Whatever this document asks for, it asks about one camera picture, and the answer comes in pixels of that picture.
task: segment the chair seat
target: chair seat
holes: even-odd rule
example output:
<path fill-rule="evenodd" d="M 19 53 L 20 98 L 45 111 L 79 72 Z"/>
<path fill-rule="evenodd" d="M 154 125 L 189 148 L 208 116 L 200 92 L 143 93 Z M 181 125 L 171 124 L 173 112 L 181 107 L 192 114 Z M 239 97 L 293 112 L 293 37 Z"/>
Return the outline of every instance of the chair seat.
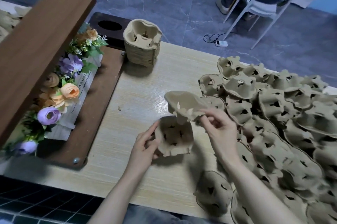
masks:
<path fill-rule="evenodd" d="M 249 7 L 248 12 L 258 16 L 270 17 L 276 14 L 276 6 L 276 4 L 265 4 L 255 0 L 254 3 Z"/>

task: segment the gray marble floor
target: gray marble floor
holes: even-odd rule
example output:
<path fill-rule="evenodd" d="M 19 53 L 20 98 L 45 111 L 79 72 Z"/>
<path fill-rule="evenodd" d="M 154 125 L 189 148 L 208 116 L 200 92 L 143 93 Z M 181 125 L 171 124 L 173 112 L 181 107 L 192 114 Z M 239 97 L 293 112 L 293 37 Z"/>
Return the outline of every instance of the gray marble floor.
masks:
<path fill-rule="evenodd" d="M 38 0 L 12 1 L 33 5 Z M 227 48 L 204 42 L 205 34 L 224 33 L 234 21 L 232 17 L 222 23 L 224 15 L 215 0 L 97 0 L 92 13 L 96 11 L 154 22 L 163 31 L 162 40 L 169 43 L 223 57 L 238 55 L 243 62 L 262 62 L 272 70 L 318 74 L 337 86 L 337 16 L 328 13 L 292 5 L 250 50 L 268 19 L 260 19 L 249 32 L 252 21 L 240 21 L 234 28 L 236 34 L 227 38 Z"/>

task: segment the purple flower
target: purple flower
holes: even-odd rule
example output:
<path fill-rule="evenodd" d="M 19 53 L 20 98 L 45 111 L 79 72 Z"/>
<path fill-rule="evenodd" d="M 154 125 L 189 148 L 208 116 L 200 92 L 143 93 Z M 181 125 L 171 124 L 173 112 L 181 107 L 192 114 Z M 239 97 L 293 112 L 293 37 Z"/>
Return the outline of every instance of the purple flower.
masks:
<path fill-rule="evenodd" d="M 61 117 L 61 112 L 54 107 L 41 109 L 37 114 L 37 120 L 44 126 L 55 124 Z"/>
<path fill-rule="evenodd" d="M 69 54 L 68 58 L 60 58 L 59 66 L 62 73 L 68 74 L 73 71 L 81 71 L 83 63 L 78 56 Z"/>
<path fill-rule="evenodd" d="M 19 155 L 31 154 L 37 149 L 37 143 L 35 141 L 24 141 L 20 142 L 15 146 L 15 151 Z"/>

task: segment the hand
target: hand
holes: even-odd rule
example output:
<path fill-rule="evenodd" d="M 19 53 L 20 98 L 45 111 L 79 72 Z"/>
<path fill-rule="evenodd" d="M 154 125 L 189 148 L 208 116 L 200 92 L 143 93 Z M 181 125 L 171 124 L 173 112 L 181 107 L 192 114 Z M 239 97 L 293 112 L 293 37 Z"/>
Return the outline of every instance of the hand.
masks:
<path fill-rule="evenodd" d="M 131 150 L 129 162 L 125 169 L 125 173 L 128 173 L 132 176 L 142 178 L 146 171 L 149 169 L 152 159 L 156 159 L 159 156 L 154 152 L 158 148 L 160 139 L 154 139 L 153 141 L 148 141 L 157 128 L 159 121 L 156 121 L 151 127 L 143 133 L 140 133 L 136 142 L 133 145 Z"/>
<path fill-rule="evenodd" d="M 203 109 L 206 116 L 200 118 L 211 141 L 213 150 L 226 168 L 230 163 L 239 163 L 236 149 L 237 128 L 226 112 L 219 109 Z"/>

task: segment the wooden planter box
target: wooden planter box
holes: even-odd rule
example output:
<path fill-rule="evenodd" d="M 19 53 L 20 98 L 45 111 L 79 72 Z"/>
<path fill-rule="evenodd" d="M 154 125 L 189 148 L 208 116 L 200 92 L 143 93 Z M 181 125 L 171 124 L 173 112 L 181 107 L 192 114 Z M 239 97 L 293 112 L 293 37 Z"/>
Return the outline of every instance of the wooden planter box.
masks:
<path fill-rule="evenodd" d="M 65 48 L 94 7 L 96 0 L 40 0 L 0 43 L 0 146 L 39 94 Z M 80 168 L 120 75 L 124 56 L 105 53 L 67 141 L 45 139 L 37 153 L 54 163 Z"/>

